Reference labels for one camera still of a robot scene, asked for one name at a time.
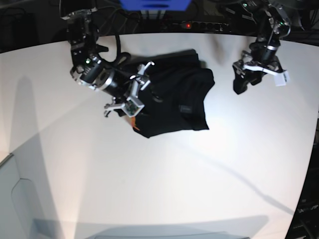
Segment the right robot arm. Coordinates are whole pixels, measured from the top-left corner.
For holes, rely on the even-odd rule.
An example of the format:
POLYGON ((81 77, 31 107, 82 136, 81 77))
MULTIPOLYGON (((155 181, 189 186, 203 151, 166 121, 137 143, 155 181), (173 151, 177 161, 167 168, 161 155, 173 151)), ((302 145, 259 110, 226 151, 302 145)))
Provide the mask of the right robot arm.
POLYGON ((112 111, 122 111, 130 118, 136 117, 145 107, 139 99, 139 92, 151 83, 147 69, 153 61, 140 64, 137 72, 131 73, 123 67, 131 59, 128 52, 121 51, 120 38, 116 36, 117 55, 109 62, 100 56, 108 52, 108 47, 97 44, 99 31, 92 20, 92 9, 79 9, 66 14, 69 43, 73 67, 70 74, 73 80, 96 92, 105 92, 112 96, 112 102, 106 104, 104 115, 112 111))

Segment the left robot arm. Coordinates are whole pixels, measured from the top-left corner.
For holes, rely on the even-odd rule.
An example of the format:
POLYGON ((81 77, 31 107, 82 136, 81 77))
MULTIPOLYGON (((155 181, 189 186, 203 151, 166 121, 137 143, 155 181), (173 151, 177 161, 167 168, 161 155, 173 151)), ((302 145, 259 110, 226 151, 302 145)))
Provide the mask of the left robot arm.
POLYGON ((243 50, 241 58, 232 67, 235 74, 233 90, 242 94, 248 85, 257 85, 269 74, 276 86, 285 86, 290 80, 288 71, 283 69, 276 53, 280 40, 290 34, 291 21, 282 5, 273 0, 245 0, 241 3, 257 26, 256 40, 243 50))

